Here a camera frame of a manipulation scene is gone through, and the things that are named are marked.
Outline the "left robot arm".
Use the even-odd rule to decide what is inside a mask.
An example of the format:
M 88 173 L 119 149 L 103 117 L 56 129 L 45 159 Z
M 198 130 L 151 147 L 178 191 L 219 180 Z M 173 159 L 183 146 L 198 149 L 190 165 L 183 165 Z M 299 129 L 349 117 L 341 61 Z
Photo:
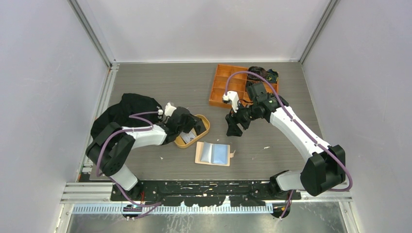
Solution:
M 137 200 L 142 183 L 125 164 L 131 150 L 166 145 L 179 137 L 190 144 L 205 134 L 208 126 L 202 116 L 171 104 L 165 109 L 130 114 L 129 118 L 141 120 L 145 125 L 120 126 L 110 122 L 87 147 L 86 156 L 96 165 L 97 176 L 111 178 L 125 197 Z

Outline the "silver credit card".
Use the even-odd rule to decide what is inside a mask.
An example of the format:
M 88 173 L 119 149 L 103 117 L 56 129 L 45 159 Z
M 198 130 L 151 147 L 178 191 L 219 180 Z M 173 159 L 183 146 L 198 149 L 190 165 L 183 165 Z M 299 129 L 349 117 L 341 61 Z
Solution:
M 185 132 L 180 133 L 180 137 L 182 138 L 185 144 L 188 144 L 197 137 L 197 134 L 195 130 L 193 129 L 189 133 L 185 133 Z

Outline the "beige leather card holder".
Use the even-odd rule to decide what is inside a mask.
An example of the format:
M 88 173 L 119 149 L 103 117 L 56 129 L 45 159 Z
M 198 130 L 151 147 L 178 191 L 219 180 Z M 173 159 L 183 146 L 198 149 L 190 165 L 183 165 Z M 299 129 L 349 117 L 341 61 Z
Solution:
M 235 152 L 231 151 L 230 145 L 227 144 L 197 142 L 194 162 L 202 165 L 230 166 L 230 159 L 234 157 Z

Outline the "yellow oval tray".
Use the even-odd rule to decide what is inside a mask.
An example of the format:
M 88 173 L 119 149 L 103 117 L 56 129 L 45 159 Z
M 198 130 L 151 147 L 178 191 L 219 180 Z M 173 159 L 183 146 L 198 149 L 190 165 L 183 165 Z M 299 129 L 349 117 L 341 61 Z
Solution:
M 174 143 L 181 149 L 186 149 L 193 145 L 196 141 L 208 134 L 210 130 L 210 122 L 204 115 L 195 115 L 200 119 L 200 122 L 189 133 L 181 133 L 175 139 Z

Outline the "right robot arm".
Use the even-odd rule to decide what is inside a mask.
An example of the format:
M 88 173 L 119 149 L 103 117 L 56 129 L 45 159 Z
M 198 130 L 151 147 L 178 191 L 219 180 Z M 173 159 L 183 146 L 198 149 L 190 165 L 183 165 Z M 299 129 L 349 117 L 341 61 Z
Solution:
M 273 198 L 280 200 L 289 190 L 304 190 L 317 196 L 345 181 L 345 151 L 341 146 L 331 146 L 320 139 L 283 98 L 267 92 L 263 83 L 247 87 L 247 93 L 251 100 L 248 106 L 241 104 L 235 91 L 227 91 L 223 95 L 223 102 L 232 105 L 225 117 L 228 124 L 226 135 L 240 137 L 251 121 L 265 119 L 292 142 L 306 162 L 301 171 L 286 170 L 270 178 Z

